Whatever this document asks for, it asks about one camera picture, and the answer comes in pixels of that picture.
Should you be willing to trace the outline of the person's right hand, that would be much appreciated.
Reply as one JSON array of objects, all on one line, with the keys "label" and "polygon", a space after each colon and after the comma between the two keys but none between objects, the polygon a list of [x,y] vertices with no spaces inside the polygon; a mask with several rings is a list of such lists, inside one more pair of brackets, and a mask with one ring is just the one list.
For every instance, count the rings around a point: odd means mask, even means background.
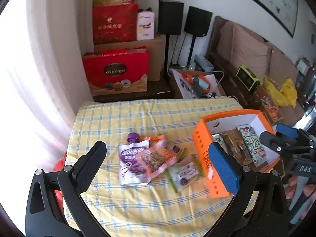
[{"label": "person's right hand", "polygon": [[307,198],[311,199],[311,203],[315,202],[315,184],[304,184],[303,186],[299,186],[299,177],[292,176],[289,179],[288,187],[285,189],[286,199],[294,198],[295,194],[300,196],[300,194],[304,194]]}]

